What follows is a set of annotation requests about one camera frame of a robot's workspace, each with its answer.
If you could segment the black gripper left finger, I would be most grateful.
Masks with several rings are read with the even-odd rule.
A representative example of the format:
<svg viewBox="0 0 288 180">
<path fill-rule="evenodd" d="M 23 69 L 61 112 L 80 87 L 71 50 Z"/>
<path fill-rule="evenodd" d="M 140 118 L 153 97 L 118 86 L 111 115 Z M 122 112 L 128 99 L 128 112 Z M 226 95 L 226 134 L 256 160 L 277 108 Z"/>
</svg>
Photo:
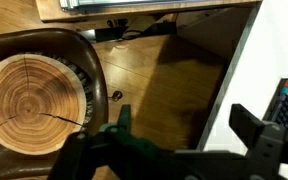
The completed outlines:
<svg viewBox="0 0 288 180">
<path fill-rule="evenodd" d="M 129 133 L 131 130 L 131 105 L 124 104 L 121 106 L 118 119 L 115 123 L 103 124 L 99 131 L 108 133 L 117 133 L 119 131 L 125 131 Z"/>
</svg>

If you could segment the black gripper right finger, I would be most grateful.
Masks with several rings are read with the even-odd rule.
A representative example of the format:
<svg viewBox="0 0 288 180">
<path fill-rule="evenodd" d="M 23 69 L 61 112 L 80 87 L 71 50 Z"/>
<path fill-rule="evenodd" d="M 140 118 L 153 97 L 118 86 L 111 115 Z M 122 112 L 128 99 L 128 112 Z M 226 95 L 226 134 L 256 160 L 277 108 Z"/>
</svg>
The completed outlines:
<svg viewBox="0 0 288 180">
<path fill-rule="evenodd" d="M 248 158 L 279 158 L 282 154 L 282 128 L 261 121 L 241 104 L 233 104 L 229 126 L 246 146 Z"/>
</svg>

